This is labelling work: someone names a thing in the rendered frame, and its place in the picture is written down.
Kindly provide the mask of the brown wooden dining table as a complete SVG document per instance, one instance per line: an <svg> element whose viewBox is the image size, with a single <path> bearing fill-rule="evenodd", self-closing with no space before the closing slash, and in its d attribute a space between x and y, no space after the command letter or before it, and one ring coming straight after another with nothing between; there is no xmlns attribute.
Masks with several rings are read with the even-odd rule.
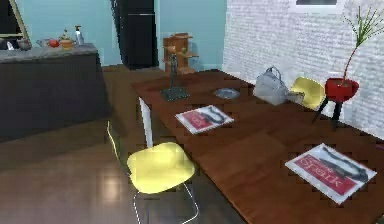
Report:
<svg viewBox="0 0 384 224"><path fill-rule="evenodd" d="M188 98L166 101L160 94L166 77L132 87L248 224L375 224L384 215L384 141L348 125L333 131L326 118L312 122L313 111L297 104L270 105L253 95L251 84L219 70L176 82ZM214 95L220 88L240 96L221 99ZM234 121L192 135L175 118L207 105ZM377 172L340 205L285 166L321 143Z"/></svg>

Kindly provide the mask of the grey round plate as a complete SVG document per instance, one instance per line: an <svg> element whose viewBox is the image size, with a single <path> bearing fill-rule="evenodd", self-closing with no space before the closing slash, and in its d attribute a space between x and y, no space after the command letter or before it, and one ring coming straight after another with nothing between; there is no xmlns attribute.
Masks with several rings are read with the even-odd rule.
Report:
<svg viewBox="0 0 384 224"><path fill-rule="evenodd" d="M240 93L233 88L220 88L214 92L214 95L221 99L235 99L240 96Z"/></svg>

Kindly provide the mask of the small plant in orange pot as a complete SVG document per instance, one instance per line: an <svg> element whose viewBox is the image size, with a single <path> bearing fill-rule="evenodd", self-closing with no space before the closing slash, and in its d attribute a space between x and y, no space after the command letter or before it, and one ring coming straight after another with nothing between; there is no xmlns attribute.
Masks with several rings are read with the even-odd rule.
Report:
<svg viewBox="0 0 384 224"><path fill-rule="evenodd" d="M70 50L73 47L73 40L69 37L67 30L64 30L59 37L59 43L64 50Z"/></svg>

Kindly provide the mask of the grey handbag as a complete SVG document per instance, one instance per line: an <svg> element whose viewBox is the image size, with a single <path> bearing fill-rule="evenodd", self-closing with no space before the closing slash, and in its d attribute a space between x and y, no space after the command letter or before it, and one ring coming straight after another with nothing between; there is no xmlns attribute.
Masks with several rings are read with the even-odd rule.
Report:
<svg viewBox="0 0 384 224"><path fill-rule="evenodd" d="M272 66L256 79L253 95L274 105L287 100L288 88L282 81L280 71Z"/></svg>

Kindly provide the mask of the dark kitchen counter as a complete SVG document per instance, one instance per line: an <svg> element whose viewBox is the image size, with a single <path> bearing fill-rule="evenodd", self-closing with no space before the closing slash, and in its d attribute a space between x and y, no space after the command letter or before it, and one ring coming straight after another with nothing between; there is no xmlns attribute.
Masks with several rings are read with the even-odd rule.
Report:
<svg viewBox="0 0 384 224"><path fill-rule="evenodd" d="M110 115L94 45L0 50L0 142Z"/></svg>

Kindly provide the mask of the black fridge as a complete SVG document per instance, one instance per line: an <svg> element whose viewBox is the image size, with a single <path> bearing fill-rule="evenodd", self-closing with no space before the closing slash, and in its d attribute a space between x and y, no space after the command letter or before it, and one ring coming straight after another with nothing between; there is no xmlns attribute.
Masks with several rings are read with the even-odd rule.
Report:
<svg viewBox="0 0 384 224"><path fill-rule="evenodd" d="M121 60L129 70L157 65L154 0L110 0Z"/></svg>

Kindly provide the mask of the white soap dispenser bottle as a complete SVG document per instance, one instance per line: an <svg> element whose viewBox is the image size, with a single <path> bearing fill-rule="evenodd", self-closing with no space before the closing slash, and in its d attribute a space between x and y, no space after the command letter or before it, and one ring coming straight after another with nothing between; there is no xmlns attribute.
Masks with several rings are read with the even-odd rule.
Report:
<svg viewBox="0 0 384 224"><path fill-rule="evenodd" d="M84 38L82 36L82 33L80 31L80 25L75 25L75 37L76 37L76 43L78 45L83 45L84 44Z"/></svg>

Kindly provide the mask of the red and white magazine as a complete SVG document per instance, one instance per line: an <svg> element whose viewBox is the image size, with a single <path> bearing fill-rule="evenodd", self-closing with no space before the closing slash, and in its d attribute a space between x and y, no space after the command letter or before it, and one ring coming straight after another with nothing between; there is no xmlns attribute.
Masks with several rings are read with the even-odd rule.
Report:
<svg viewBox="0 0 384 224"><path fill-rule="evenodd" d="M202 133L234 121L214 105L179 113L175 115L175 118L191 134Z"/></svg>
<svg viewBox="0 0 384 224"><path fill-rule="evenodd" d="M285 166L338 205L377 175L325 143L289 160Z"/></svg>

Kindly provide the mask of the brown wooden shelf stand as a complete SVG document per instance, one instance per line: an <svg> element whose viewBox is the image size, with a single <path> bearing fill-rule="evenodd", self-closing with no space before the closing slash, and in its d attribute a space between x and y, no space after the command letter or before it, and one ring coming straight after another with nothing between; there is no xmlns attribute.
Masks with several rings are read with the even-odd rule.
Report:
<svg viewBox="0 0 384 224"><path fill-rule="evenodd" d="M197 54L189 50L189 40L192 38L188 33L175 33L163 38L163 63L164 71L171 70L171 55L177 58L177 73L194 73L195 69L189 66L189 59L197 57Z"/></svg>

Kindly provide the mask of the plant in red pot stand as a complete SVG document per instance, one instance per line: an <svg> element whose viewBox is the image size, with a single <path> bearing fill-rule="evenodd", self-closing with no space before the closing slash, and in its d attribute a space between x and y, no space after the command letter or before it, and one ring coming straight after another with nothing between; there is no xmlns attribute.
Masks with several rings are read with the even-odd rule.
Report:
<svg viewBox="0 0 384 224"><path fill-rule="evenodd" d="M320 116L325 106L330 102L334 102L333 115L330 119L332 130L337 129L339 118L343 104L353 98L359 89L359 83L355 80L348 79L347 73L353 56L357 49L368 39L384 33L384 8L381 10L369 8L366 14L361 13L361 7L358 7L355 20L343 16L343 19L352 28L355 35L355 46L348 58L348 61L343 70L341 78L330 77L326 80L324 91L325 97L319 109L317 110L312 122L315 122Z"/></svg>

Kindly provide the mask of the window with white frame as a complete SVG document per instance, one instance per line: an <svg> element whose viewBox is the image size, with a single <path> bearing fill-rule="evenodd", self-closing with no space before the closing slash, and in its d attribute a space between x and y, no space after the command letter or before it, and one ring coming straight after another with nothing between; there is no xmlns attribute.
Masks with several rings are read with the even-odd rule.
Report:
<svg viewBox="0 0 384 224"><path fill-rule="evenodd" d="M289 10L295 13L339 14L347 0L289 0Z"/></svg>

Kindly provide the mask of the wooden framed window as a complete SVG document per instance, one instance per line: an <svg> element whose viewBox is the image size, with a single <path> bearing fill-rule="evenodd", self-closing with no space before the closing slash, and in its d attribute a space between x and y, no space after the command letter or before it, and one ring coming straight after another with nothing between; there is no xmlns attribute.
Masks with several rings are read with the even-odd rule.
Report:
<svg viewBox="0 0 384 224"><path fill-rule="evenodd" d="M16 0L0 0L0 38L29 38Z"/></svg>

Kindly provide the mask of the dark metal statuette on base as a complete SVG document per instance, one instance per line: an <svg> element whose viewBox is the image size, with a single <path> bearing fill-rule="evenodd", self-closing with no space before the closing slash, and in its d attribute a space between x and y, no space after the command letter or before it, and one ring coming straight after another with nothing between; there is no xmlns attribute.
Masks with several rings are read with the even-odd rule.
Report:
<svg viewBox="0 0 384 224"><path fill-rule="evenodd" d="M173 53L170 56L171 68L170 68L170 84L166 89L161 90L161 95L166 101L175 101L178 99L185 99L189 94L181 86L175 86L174 81L177 75L177 54Z"/></svg>

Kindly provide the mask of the yellow chair with metal legs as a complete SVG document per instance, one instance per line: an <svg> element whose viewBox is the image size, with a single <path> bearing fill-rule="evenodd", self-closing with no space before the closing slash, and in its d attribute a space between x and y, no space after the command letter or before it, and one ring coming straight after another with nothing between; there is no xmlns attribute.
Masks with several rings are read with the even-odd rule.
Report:
<svg viewBox="0 0 384 224"><path fill-rule="evenodd" d="M186 184L195 174L195 166L180 145L175 142L160 143L123 158L120 136L113 130L111 121L107 122L106 135L116 160L136 190L132 204L137 224L143 224L137 208L137 196L139 194L154 195L179 185L185 188L194 210L194 214L180 224L188 224L199 217L200 209L193 190Z"/></svg>
<svg viewBox="0 0 384 224"><path fill-rule="evenodd" d="M298 77L290 88L289 97L306 108L316 109L325 97L325 89L313 79Z"/></svg>

